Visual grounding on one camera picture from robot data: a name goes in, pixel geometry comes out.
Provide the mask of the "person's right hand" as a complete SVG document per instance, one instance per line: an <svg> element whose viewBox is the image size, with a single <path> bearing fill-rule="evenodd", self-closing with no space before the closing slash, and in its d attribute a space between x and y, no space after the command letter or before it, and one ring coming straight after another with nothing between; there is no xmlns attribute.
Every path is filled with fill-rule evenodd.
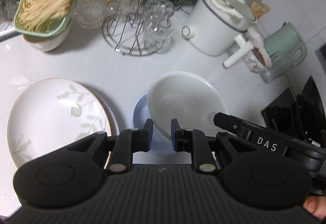
<svg viewBox="0 0 326 224"><path fill-rule="evenodd" d="M322 220L326 216L326 197L309 196L305 200L303 208L319 220Z"/></svg>

